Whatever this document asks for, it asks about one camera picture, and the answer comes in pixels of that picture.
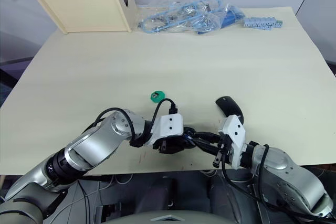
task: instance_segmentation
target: white table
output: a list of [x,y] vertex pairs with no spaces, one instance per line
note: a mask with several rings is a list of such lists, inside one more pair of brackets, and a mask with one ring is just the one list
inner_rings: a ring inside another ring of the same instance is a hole
[[[0,110],[0,174],[24,174],[76,138],[104,109],[151,119],[163,90],[185,125],[217,132],[215,100],[231,96],[246,141],[286,151],[299,165],[336,162],[336,79],[291,8],[245,9],[275,16],[282,29],[233,25],[195,35],[56,31]],[[167,113],[167,105],[160,110]],[[194,148],[174,155],[124,142],[91,174],[211,169]]]

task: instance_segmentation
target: light blue plastic connector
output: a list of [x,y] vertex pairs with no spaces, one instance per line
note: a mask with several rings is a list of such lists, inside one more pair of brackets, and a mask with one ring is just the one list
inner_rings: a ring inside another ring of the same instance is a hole
[[271,30],[273,27],[281,28],[282,21],[273,18],[244,18],[244,27],[256,28],[261,30]]

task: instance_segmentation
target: green object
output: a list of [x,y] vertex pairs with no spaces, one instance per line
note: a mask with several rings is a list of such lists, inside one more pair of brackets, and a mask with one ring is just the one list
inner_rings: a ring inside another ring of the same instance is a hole
[[154,91],[151,94],[151,100],[155,103],[159,103],[164,98],[165,98],[165,94],[162,91],[159,91],[159,90]]

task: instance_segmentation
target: tabletop surface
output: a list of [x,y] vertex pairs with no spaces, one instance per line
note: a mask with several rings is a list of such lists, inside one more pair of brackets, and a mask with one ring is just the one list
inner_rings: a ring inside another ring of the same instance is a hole
[[[299,165],[336,163],[336,78],[291,8],[243,11],[283,28],[54,32],[0,109],[0,174],[26,173],[106,108],[150,120],[155,90],[175,101],[185,125],[215,133],[223,119],[215,100],[229,95],[243,111],[246,142],[280,148]],[[211,169],[213,160],[196,148],[166,155],[124,141],[90,174]]]

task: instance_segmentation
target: clear plastic bag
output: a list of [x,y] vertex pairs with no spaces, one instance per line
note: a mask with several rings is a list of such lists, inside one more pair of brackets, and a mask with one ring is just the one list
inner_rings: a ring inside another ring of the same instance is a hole
[[145,33],[201,33],[218,30],[229,0],[160,0],[140,7],[138,30]]

